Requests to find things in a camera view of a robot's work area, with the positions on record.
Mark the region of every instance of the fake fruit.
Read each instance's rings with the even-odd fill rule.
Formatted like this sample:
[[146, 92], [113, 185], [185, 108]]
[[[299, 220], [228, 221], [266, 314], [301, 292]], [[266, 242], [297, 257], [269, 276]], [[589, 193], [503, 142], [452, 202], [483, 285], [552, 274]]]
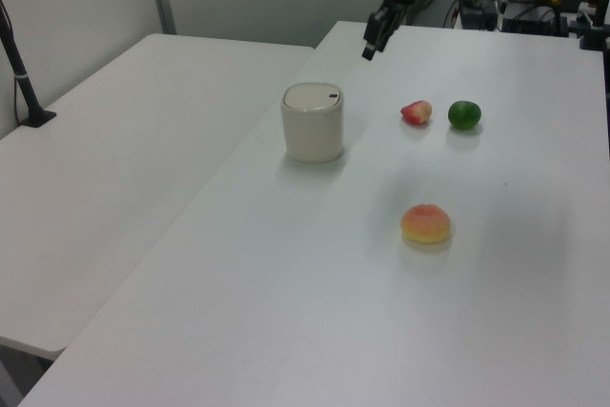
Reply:
[[418, 100], [411, 105], [403, 107], [400, 113], [402, 113], [402, 118], [407, 123], [419, 126], [430, 119], [432, 105], [425, 100]]
[[480, 121], [480, 107], [474, 102], [460, 100], [449, 108], [449, 122], [460, 130], [468, 131], [473, 129]]
[[449, 215], [433, 204], [415, 205], [400, 220], [405, 237], [420, 243], [438, 243], [451, 233]]

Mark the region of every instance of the floor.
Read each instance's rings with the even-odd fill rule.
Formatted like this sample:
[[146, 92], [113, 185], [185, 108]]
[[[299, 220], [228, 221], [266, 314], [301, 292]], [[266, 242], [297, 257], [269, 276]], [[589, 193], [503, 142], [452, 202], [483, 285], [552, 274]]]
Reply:
[[16, 407], [51, 361], [0, 345], [0, 407]]

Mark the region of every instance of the canister lid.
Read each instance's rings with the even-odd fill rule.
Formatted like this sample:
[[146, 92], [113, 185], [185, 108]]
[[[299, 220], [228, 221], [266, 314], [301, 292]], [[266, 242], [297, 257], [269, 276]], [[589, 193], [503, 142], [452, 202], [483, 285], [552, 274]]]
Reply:
[[329, 83], [299, 83], [284, 94], [284, 105], [303, 112], [323, 111], [340, 100], [341, 89]]

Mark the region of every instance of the black stand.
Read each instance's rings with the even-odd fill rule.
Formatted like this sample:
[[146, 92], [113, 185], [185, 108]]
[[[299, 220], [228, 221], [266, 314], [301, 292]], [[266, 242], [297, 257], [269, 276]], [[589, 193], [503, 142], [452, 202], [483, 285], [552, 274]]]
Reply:
[[606, 51], [606, 38], [609, 35], [608, 30], [603, 26], [603, 22], [605, 21], [607, 11], [608, 0], [598, 0], [593, 24], [584, 31], [580, 38], [581, 50]]
[[14, 72], [19, 88], [23, 93], [23, 97], [26, 100], [26, 104], [28, 104], [28, 109], [30, 111], [30, 116], [25, 121], [22, 121], [21, 124], [31, 128], [39, 128], [50, 119], [53, 119], [56, 116], [56, 113], [43, 110], [38, 103], [36, 93], [31, 86], [30, 78], [23, 65], [23, 61], [21, 60], [21, 54], [19, 54], [19, 50], [15, 44], [9, 15], [2, 0], [0, 0], [0, 39], [2, 40], [2, 45], [9, 57], [10, 66], [12, 67], [12, 71]]

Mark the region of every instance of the black cable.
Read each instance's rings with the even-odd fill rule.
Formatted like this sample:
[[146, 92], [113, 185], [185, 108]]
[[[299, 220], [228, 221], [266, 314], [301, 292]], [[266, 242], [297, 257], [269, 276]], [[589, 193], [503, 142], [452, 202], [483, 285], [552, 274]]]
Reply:
[[454, 9], [454, 6], [456, 5], [457, 2], [458, 2], [458, 0], [454, 0], [454, 2], [451, 4], [449, 9], [447, 10], [447, 14], [445, 14], [445, 20], [442, 22], [443, 29], [445, 29], [445, 26], [447, 25], [447, 18], [449, 17], [449, 14], [451, 14], [451, 10]]
[[10, 21], [9, 12], [7, 11], [7, 8], [4, 6], [4, 4], [2, 3], [2, 0], [0, 0], [0, 10], [2, 11], [2, 15], [4, 16], [5, 20], [7, 21], [10, 32], [12, 33], [12, 22]]
[[516, 15], [511, 21], [513, 22], [513, 33], [519, 33], [517, 31], [517, 21], [519, 19], [521, 19], [521, 17], [523, 17], [524, 14], [529, 13], [532, 10], [535, 10], [539, 7], [539, 5], [533, 5], [532, 7], [529, 7], [527, 9], [525, 9], [524, 11], [522, 11], [521, 13], [519, 13], [518, 15]]
[[540, 23], [543, 23], [543, 22], [544, 22], [544, 16], [546, 16], [546, 15], [547, 15], [547, 14], [549, 14], [549, 13], [552, 13], [553, 11], [554, 11], [553, 9], [550, 9], [550, 10], [545, 11], [545, 12], [544, 12], [544, 14], [543, 14], [543, 15], [540, 17], [540, 19], [539, 19]]
[[[10, 33], [12, 33], [12, 22], [10, 21], [10, 16], [9, 16], [9, 12], [7, 11], [7, 8], [4, 6], [4, 3], [2, 2], [2, 0], [0, 0], [0, 12], [2, 12], [2, 16], [4, 17], [4, 20], [7, 22], [7, 25], [9, 26], [9, 31]], [[12, 82], [12, 107], [15, 113], [15, 122], [17, 123], [17, 126], [21, 126], [21, 122], [19, 121], [19, 115], [17, 114], [17, 77], [14, 76], [12, 78], [13, 82]]]
[[21, 121], [19, 121], [19, 115], [17, 114], [17, 78], [13, 77], [13, 97], [12, 97], [12, 107], [15, 112], [15, 122], [17, 126], [21, 126]]

